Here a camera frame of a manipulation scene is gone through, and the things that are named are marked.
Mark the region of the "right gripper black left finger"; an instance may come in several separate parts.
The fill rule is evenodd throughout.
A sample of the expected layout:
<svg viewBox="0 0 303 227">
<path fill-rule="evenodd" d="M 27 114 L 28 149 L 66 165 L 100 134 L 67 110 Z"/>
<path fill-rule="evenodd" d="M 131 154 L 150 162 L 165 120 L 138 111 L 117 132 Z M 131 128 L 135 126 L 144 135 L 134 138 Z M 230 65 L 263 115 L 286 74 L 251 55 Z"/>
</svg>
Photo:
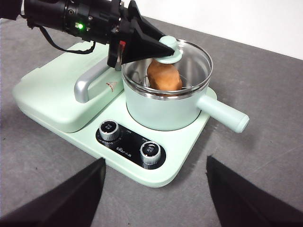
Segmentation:
<svg viewBox="0 0 303 227">
<path fill-rule="evenodd" d="M 51 191 L 0 219 L 2 227 L 89 227 L 97 210 L 106 175 L 96 160 Z"/>
</svg>

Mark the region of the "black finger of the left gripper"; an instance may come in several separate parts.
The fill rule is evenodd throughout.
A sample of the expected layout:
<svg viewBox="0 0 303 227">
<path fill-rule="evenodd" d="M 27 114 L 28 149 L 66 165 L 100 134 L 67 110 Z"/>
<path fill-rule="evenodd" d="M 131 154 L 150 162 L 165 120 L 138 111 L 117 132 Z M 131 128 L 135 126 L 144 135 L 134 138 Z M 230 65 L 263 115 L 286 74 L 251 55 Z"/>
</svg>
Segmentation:
<svg viewBox="0 0 303 227">
<path fill-rule="evenodd" d="M 144 34 L 136 20 L 131 21 L 131 28 L 133 31 L 130 38 L 125 40 L 126 44 L 122 53 L 122 64 L 174 54 L 174 49 Z"/>
<path fill-rule="evenodd" d="M 160 40 L 163 36 L 165 36 L 165 34 L 162 31 L 157 29 L 145 18 L 143 18 L 134 0 L 130 1 L 127 11 L 128 11 L 128 18 L 130 20 L 134 19 L 138 23 L 140 29 L 143 31 L 145 35 L 148 35 L 149 37 L 156 40 Z"/>
</svg>

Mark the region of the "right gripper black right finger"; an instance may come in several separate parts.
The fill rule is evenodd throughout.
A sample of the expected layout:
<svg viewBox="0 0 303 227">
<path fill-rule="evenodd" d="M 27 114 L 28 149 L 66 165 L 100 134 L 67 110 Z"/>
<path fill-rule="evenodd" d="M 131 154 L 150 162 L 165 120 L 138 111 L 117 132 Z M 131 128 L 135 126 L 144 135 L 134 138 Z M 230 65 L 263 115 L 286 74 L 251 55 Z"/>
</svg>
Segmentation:
<svg viewBox="0 0 303 227">
<path fill-rule="evenodd" d="M 210 194 L 223 227 L 301 227 L 303 213 L 259 189 L 213 156 L 207 157 Z"/>
</svg>

